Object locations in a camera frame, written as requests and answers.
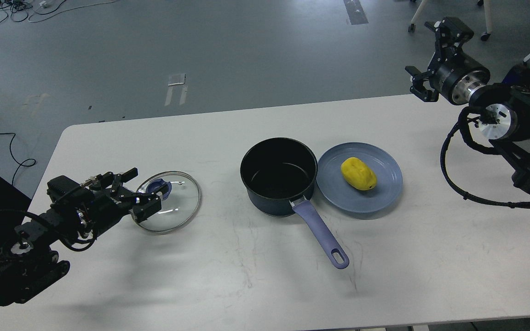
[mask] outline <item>saucepan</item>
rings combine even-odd
[[[314,153],[291,138],[261,141],[249,149],[240,164],[240,176],[253,205],[271,216],[297,213],[332,264],[343,269],[349,265],[349,258],[309,201],[317,172]]]

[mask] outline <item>blue plate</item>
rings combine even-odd
[[[340,165],[350,157],[362,160],[374,170],[375,188],[359,191],[347,183]],[[334,146],[320,157],[316,182],[330,203],[345,211],[363,214],[382,210],[396,201],[402,192],[402,171],[383,149],[364,143],[345,143]]]

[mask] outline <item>pot handle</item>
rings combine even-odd
[[[338,269],[347,268],[349,265],[349,257],[347,257],[347,254],[345,254],[337,239],[334,238],[332,232],[324,224],[324,221],[318,215],[312,203],[305,198],[300,198],[296,201],[291,201],[291,204],[294,212],[300,215],[306,224],[308,224],[308,227],[318,240],[318,243],[320,243],[322,249],[324,249],[324,253],[326,253],[333,266]]]

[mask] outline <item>white table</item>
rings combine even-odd
[[[440,173],[440,146],[459,111],[395,96],[71,126],[31,211],[48,208],[55,176],[82,181],[131,167],[139,176],[130,189],[162,171],[191,174],[202,205],[173,234],[147,235],[125,217],[84,253],[55,246],[70,272],[27,304],[0,308],[0,330],[271,331],[530,316],[530,210],[464,201]],[[301,218],[251,205],[240,161],[277,136],[317,157],[362,141],[400,164],[402,198],[381,218],[345,216],[315,193],[351,258],[345,270],[333,268]],[[477,195],[530,200],[502,157],[457,137],[448,160],[454,181]]]

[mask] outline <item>mango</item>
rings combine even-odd
[[[368,191],[377,185],[377,177],[365,162],[350,157],[340,165],[340,172],[351,186],[360,191]]]

